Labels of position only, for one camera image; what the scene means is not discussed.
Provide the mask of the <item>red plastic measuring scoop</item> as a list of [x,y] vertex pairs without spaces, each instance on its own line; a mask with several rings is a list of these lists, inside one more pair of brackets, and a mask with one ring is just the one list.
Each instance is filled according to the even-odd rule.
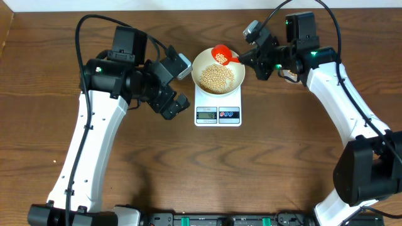
[[225,45],[216,45],[211,50],[211,54],[223,66],[228,65],[230,62],[239,63],[238,57]]

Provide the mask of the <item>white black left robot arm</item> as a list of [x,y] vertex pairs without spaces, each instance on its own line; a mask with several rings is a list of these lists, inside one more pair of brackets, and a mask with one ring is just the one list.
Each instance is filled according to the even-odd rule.
[[116,132],[131,102],[147,103],[166,120],[190,105],[171,87],[192,71],[173,47],[164,58],[145,57],[149,36],[135,28],[116,28],[112,48],[83,68],[79,114],[60,176],[45,204],[28,212],[30,225],[146,225],[147,217],[129,205],[102,209],[102,189]]

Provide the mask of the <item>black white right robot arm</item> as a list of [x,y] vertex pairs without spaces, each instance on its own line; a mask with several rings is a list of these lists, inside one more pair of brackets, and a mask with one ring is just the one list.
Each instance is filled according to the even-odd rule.
[[401,192],[401,133],[392,131],[351,84],[339,50],[322,47],[314,14],[289,14],[281,46],[265,23],[253,21],[243,32],[253,46],[239,57],[258,79],[273,72],[301,83],[324,106],[344,151],[334,169],[334,189],[315,206],[309,225],[347,225],[363,210]]

